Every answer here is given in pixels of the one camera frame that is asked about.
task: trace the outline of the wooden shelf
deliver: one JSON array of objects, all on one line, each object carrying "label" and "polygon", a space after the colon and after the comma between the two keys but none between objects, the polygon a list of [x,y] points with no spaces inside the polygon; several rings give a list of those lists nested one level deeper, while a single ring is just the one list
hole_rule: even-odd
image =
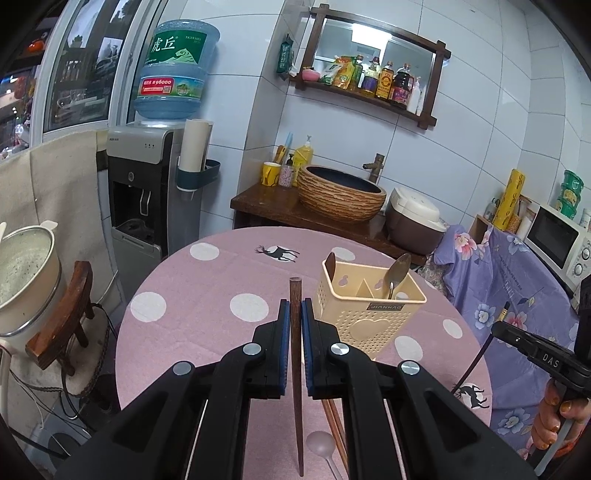
[{"label": "wooden shelf", "polygon": [[405,116],[406,118],[410,118],[411,120],[416,121],[419,124],[419,126],[425,130],[427,129],[427,127],[434,127],[437,123],[437,119],[433,118],[431,115],[418,116],[404,108],[392,105],[388,102],[380,100],[379,98],[365,96],[362,93],[355,92],[354,90],[343,90],[342,88],[334,87],[332,85],[326,85],[325,83],[320,82],[306,82],[304,80],[301,80],[299,78],[299,75],[295,78],[292,78],[291,81],[295,82],[295,88],[297,88],[298,90],[305,90],[308,87],[315,88],[317,90],[324,90],[325,92],[332,92],[337,95],[344,95],[346,97],[355,98],[365,103],[371,103],[371,105],[376,105],[380,108],[384,108],[391,112]]}]

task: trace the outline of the metal screw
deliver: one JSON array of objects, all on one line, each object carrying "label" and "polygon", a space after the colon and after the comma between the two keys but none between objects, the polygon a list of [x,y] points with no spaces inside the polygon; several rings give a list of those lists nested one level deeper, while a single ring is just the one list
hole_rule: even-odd
[{"label": "metal screw", "polygon": [[191,371],[191,364],[189,362],[179,362],[174,364],[173,372],[179,377],[181,375],[187,375]]},{"label": "metal screw", "polygon": [[418,363],[410,360],[400,365],[400,368],[407,375],[416,375],[421,371],[421,367],[418,366]]},{"label": "metal screw", "polygon": [[247,355],[257,355],[261,353],[261,346],[258,343],[247,343],[242,347],[242,351]]},{"label": "metal screw", "polygon": [[333,343],[330,346],[330,351],[335,355],[347,355],[349,353],[349,345],[346,343]]}]

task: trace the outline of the pink bowl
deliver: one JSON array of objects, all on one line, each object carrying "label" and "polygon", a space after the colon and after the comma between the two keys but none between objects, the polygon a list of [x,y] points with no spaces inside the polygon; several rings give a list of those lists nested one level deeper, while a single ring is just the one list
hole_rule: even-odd
[{"label": "pink bowl", "polygon": [[307,82],[318,82],[318,79],[320,78],[320,72],[312,69],[305,69],[302,70],[301,77]]}]

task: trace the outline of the dish soap bottle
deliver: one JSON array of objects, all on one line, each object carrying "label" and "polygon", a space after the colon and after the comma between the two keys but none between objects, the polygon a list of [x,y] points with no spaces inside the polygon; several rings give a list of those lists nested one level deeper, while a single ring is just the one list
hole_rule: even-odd
[{"label": "dish soap bottle", "polygon": [[296,148],[293,156],[294,174],[291,185],[297,187],[297,175],[301,167],[304,167],[312,160],[314,156],[314,149],[310,145],[311,135],[308,135],[308,140],[300,148]]}]

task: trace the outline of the pink tablecloth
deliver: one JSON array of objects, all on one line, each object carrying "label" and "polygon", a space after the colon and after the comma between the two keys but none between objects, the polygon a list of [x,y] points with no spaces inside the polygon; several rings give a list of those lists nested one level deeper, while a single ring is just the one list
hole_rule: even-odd
[{"label": "pink tablecloth", "polygon": [[[390,257],[356,242],[287,227],[225,232],[172,255],[144,281],[125,313],[115,367],[121,406],[128,405],[175,362],[209,364],[249,342],[257,325],[277,318],[280,300],[289,297],[290,277],[302,278],[304,297],[314,295],[320,263],[331,251],[343,261],[381,267],[392,264]],[[393,365],[403,359],[416,360],[451,388],[479,344],[447,299],[413,275],[427,303],[378,360]],[[488,425],[492,391],[484,359],[468,383],[471,395],[462,395],[462,400]],[[290,384],[280,400],[252,402],[245,480],[300,478]],[[303,406],[304,439],[315,430],[328,430],[320,402],[304,397]],[[308,451],[304,455],[305,478],[332,478],[323,459]],[[335,460],[343,472],[336,453]]]}]

